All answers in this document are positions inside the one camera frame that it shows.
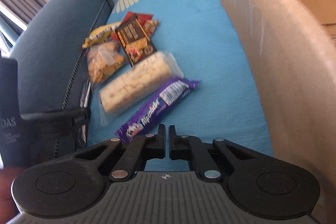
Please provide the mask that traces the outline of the person's left hand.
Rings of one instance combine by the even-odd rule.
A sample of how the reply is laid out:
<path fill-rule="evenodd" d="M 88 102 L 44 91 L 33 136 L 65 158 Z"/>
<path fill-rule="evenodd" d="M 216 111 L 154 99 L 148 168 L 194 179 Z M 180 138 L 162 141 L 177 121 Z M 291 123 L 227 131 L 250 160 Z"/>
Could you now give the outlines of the person's left hand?
<path fill-rule="evenodd" d="M 11 184 L 13 180 L 26 168 L 8 166 L 1 169 L 0 173 L 0 224 L 7 223 L 13 219 L 18 210 L 11 196 Z"/>

